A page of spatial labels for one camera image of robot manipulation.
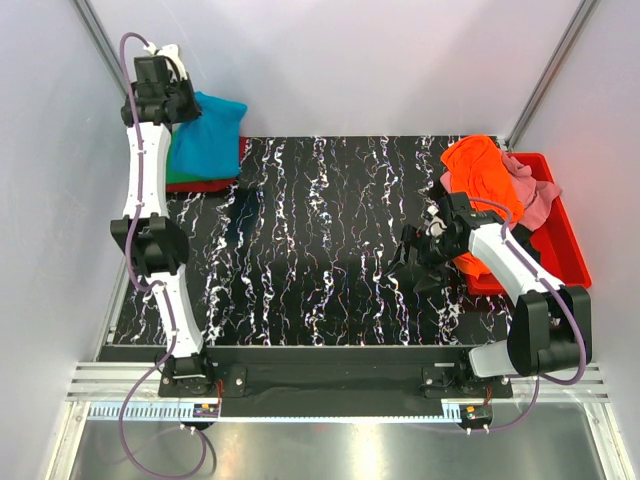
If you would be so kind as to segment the blue t shirt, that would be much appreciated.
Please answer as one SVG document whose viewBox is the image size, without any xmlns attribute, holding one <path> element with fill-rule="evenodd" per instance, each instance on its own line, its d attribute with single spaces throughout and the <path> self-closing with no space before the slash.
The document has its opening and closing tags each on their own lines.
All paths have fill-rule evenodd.
<svg viewBox="0 0 640 480">
<path fill-rule="evenodd" d="M 240 130 L 244 103 L 195 93 L 201 115 L 173 134 L 168 173 L 172 183 L 235 178 L 240 173 Z"/>
</svg>

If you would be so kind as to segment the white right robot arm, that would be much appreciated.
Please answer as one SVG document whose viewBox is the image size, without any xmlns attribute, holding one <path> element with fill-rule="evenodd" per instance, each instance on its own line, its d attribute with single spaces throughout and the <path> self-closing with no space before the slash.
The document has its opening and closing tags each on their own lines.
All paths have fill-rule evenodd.
<svg viewBox="0 0 640 480">
<path fill-rule="evenodd" d="M 582 379 L 591 360 L 591 299 L 582 286 L 568 286 L 545 270 L 515 240 L 511 211 L 476 198 L 447 194 L 435 215 L 440 231 L 407 228 L 403 240 L 430 270 L 469 253 L 500 283 L 514 311 L 504 341 L 472 348 L 468 363 L 454 371 L 454 384 L 466 396 L 486 389 L 490 377 L 544 378 L 560 385 Z"/>
</svg>

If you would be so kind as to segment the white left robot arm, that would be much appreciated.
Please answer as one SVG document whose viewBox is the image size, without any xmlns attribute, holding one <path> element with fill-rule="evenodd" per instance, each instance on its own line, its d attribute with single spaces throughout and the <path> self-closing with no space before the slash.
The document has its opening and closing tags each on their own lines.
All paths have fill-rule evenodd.
<svg viewBox="0 0 640 480">
<path fill-rule="evenodd" d="M 386 271 L 415 196 L 400 139 L 242 142 L 243 107 L 195 92 L 173 46 L 126 78 L 129 192 L 111 233 L 140 321 L 174 356 L 419 342 L 416 296 Z"/>
</svg>

